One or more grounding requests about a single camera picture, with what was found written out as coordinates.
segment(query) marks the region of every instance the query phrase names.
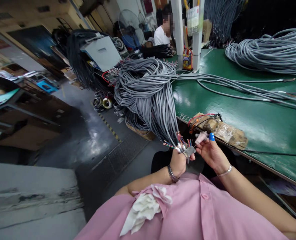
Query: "stool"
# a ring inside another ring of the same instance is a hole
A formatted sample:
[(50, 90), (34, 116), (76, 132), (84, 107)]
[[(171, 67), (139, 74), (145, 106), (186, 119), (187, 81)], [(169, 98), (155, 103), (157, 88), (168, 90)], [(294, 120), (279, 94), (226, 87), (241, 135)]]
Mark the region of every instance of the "stool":
[(48, 82), (46, 82), (45, 80), (38, 82), (37, 86), (42, 88), (44, 91), (46, 91), (47, 93), (52, 93), (55, 91), (58, 91), (59, 89), (57, 89), (56, 87), (53, 87), (52, 85), (50, 85)]

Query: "pink shirt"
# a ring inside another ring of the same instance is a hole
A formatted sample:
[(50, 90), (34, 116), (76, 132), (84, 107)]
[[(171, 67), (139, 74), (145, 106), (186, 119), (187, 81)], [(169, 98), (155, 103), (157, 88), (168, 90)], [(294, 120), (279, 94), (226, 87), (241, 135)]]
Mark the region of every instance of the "pink shirt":
[(75, 240), (113, 239), (203, 239), (203, 240), (286, 240), (267, 219), (218, 189), (205, 176), (185, 173), (177, 183), (161, 185), (172, 197), (170, 206), (160, 204), (161, 212), (146, 220), (138, 232), (119, 237), (135, 197), (114, 196), (93, 215)]

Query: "white pillar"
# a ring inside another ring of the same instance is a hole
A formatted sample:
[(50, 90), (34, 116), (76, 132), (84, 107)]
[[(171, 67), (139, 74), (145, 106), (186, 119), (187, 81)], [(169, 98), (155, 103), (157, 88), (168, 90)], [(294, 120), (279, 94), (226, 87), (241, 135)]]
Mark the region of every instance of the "white pillar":
[(183, 25), (182, 25), (181, 0), (172, 0), (171, 7), (172, 7), (173, 20), (175, 25), (178, 68), (182, 69), (183, 52), (184, 52), (184, 34), (183, 34)]
[[(197, 5), (197, 0), (193, 0), (193, 6)], [(199, 21), (201, 24), (204, 20), (204, 8), (205, 8), (205, 0), (200, 0), (199, 4), (199, 18), (202, 18), (201, 21)], [(200, 32), (192, 36), (192, 67), (193, 71), (196, 72), (200, 68), (200, 58), (201, 58), (201, 42), (202, 42), (202, 26), (200, 29)]]

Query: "white cloth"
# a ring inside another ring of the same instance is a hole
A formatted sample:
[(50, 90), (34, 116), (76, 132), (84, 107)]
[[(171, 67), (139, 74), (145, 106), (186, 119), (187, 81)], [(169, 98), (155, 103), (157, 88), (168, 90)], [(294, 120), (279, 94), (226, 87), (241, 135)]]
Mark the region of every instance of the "white cloth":
[(161, 26), (155, 30), (154, 39), (155, 39), (155, 46), (161, 45), (161, 44), (170, 44), (170, 38), (165, 35), (165, 32)]
[(172, 198), (167, 196), (167, 189), (165, 187), (158, 187), (151, 185), (152, 194), (142, 193), (138, 199), (133, 203), (132, 208), (124, 222), (120, 237), (127, 234), (131, 230), (131, 234), (140, 230), (145, 220), (153, 219), (156, 213), (161, 211), (159, 203), (156, 198), (160, 199), (167, 205), (172, 204)]

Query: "concrete floor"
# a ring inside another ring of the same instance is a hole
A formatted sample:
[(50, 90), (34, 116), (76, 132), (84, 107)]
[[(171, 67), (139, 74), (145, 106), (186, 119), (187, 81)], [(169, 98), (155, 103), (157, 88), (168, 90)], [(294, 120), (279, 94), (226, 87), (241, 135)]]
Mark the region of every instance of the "concrete floor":
[(35, 153), (30, 164), (74, 169), (88, 221), (122, 186), (149, 174), (153, 155), (167, 147), (157, 139), (145, 140), (124, 121), (119, 123), (114, 109), (102, 112), (120, 143), (93, 109), (92, 91), (65, 82), (53, 95), (75, 109), (62, 120), (62, 134)]

